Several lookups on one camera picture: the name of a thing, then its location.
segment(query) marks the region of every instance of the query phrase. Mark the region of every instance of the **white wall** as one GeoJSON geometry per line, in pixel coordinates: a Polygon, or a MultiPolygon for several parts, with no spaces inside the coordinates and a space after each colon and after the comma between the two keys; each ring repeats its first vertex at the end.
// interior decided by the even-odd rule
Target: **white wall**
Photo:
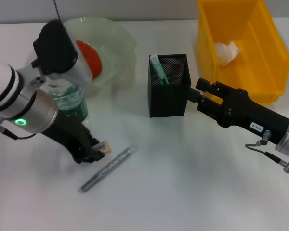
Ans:
{"type": "Polygon", "coordinates": [[[0,0],[0,23],[44,22],[56,16],[53,0],[0,0]]]}
{"type": "MultiPolygon", "coordinates": [[[[197,0],[56,0],[62,19],[100,16],[113,20],[198,18],[197,0]]],[[[273,17],[289,17],[289,0],[265,0],[273,17]]],[[[0,0],[0,23],[56,18],[53,0],[0,0]]]]}

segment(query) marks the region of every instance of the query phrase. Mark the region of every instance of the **white table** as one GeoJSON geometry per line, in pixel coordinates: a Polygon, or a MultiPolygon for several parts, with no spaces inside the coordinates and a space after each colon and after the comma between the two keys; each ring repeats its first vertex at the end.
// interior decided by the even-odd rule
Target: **white table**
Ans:
{"type": "MultiPolygon", "coordinates": [[[[289,49],[289,19],[275,23],[289,49]]],[[[148,56],[186,53],[195,86],[197,20],[122,25],[138,43],[135,81],[87,99],[92,133],[108,140],[113,152],[77,165],[41,134],[26,141],[0,134],[0,231],[289,230],[289,174],[244,148],[259,137],[219,127],[191,102],[184,117],[149,118],[148,56]],[[78,192],[132,143],[139,151],[86,194],[78,192]]],[[[0,59],[14,68],[33,60],[32,42],[42,26],[0,25],[0,59]]],[[[289,81],[270,108],[289,117],[289,81]]],[[[288,160],[272,144],[266,150],[288,160]]]]}

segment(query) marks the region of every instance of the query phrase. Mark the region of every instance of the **label sticker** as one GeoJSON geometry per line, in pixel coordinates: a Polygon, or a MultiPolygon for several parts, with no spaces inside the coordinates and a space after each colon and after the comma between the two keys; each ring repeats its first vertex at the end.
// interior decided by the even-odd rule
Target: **label sticker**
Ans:
{"type": "Polygon", "coordinates": [[[254,122],[252,122],[252,123],[250,124],[250,127],[251,127],[252,129],[255,129],[256,131],[259,131],[259,132],[262,132],[262,130],[264,129],[264,127],[262,127],[262,126],[260,126],[260,125],[258,125],[258,124],[255,124],[254,122]]]}

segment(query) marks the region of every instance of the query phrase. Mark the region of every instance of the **pen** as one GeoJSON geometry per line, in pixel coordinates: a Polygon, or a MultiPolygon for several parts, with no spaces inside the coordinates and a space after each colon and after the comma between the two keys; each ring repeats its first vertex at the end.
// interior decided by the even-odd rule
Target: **pen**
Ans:
{"type": "Polygon", "coordinates": [[[107,176],[112,170],[114,170],[118,165],[120,165],[124,160],[126,160],[133,151],[133,147],[128,147],[127,149],[125,149],[113,161],[111,161],[108,165],[98,171],[90,180],[88,180],[88,182],[81,187],[81,190],[84,193],[87,192],[95,184],[100,182],[101,179],[107,176]]]}

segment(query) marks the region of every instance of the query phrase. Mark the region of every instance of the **black stripe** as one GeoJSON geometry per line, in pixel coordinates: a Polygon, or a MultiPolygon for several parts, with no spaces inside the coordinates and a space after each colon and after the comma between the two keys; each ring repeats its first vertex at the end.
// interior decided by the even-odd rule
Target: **black stripe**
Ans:
{"type": "Polygon", "coordinates": [[[24,84],[24,79],[23,77],[18,73],[18,76],[19,76],[19,83],[18,83],[18,86],[17,86],[17,89],[15,91],[15,93],[11,96],[11,98],[4,104],[0,107],[0,112],[7,109],[9,106],[12,105],[13,102],[15,102],[15,100],[17,99],[17,97],[19,96],[22,88],[23,88],[23,84],[24,84]]]}
{"type": "Polygon", "coordinates": [[[14,85],[14,82],[15,82],[15,71],[14,69],[10,66],[11,68],[11,71],[12,71],[12,76],[11,76],[11,79],[10,79],[10,82],[8,84],[8,86],[5,88],[5,90],[3,91],[3,93],[0,95],[0,102],[8,95],[8,93],[11,91],[13,85],[14,85]]]}
{"type": "Polygon", "coordinates": [[[15,120],[15,119],[22,117],[24,114],[26,114],[30,110],[30,108],[32,107],[36,97],[37,97],[37,93],[35,92],[32,95],[31,99],[29,100],[28,104],[25,106],[25,108],[20,113],[18,113],[17,115],[15,115],[11,118],[6,119],[6,120],[15,120]]]}

